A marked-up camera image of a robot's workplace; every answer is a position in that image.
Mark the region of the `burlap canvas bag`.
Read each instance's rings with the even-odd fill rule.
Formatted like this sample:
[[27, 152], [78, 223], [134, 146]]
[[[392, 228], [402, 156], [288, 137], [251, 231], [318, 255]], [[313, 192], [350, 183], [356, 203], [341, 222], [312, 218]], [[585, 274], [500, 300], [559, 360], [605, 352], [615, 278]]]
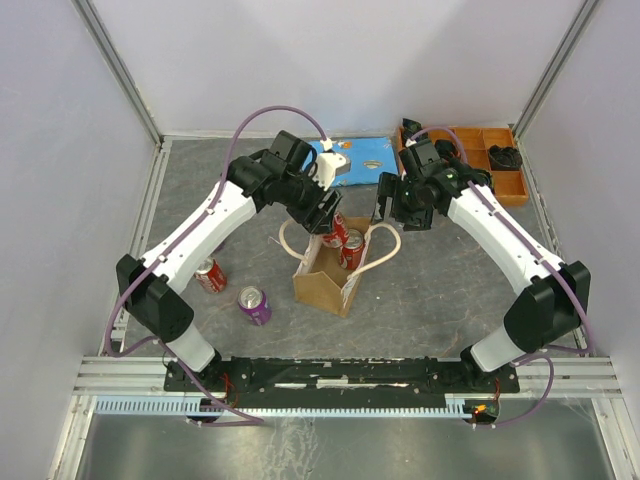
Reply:
[[[358, 230], [365, 240], [361, 260], [350, 270], [341, 265], [340, 251], [326, 247], [319, 235], [309, 237], [304, 253], [294, 251], [285, 239], [285, 231], [292, 224], [293, 219], [286, 220], [280, 226], [278, 238], [286, 253], [299, 261], [292, 277], [295, 300], [340, 317], [348, 315], [364, 273], [395, 257], [402, 244], [398, 231], [386, 222], [372, 225], [368, 217], [347, 217], [345, 225]], [[369, 261], [372, 235], [377, 229], [388, 230], [395, 245], [386, 255]]]

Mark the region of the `purple soda can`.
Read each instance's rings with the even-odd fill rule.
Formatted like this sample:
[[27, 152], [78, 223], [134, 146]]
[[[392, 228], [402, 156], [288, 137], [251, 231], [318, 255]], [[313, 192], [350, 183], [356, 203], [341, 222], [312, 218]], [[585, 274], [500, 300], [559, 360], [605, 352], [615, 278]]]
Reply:
[[264, 291], [256, 286], [246, 286], [238, 294], [239, 309], [258, 326], [265, 325], [272, 316], [268, 298]]

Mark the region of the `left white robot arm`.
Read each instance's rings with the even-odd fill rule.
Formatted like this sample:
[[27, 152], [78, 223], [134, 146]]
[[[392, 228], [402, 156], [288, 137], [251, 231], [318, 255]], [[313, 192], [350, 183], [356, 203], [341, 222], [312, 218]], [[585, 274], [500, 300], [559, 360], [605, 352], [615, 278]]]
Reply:
[[221, 378], [218, 353], [194, 324], [181, 293], [197, 268], [237, 228], [275, 203], [313, 235], [327, 234], [341, 200], [332, 184], [350, 162], [329, 140], [317, 152], [281, 131], [267, 149], [232, 160], [210, 196], [165, 240], [116, 265], [120, 306], [186, 366], [187, 379], [209, 390]]

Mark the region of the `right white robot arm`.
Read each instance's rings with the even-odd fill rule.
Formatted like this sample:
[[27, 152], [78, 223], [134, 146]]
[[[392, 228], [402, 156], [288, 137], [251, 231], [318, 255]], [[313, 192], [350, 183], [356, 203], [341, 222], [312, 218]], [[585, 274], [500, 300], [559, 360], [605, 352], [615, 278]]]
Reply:
[[558, 339], [574, 330], [590, 331], [588, 268], [565, 262], [521, 227], [493, 194], [490, 173], [470, 166], [463, 148], [440, 155], [428, 139], [409, 140], [399, 158], [402, 173], [379, 177], [374, 221], [391, 217], [406, 231], [421, 231], [434, 214], [447, 217], [489, 255], [516, 295], [501, 326], [462, 353], [463, 386], [481, 391], [499, 368], [560, 350]]

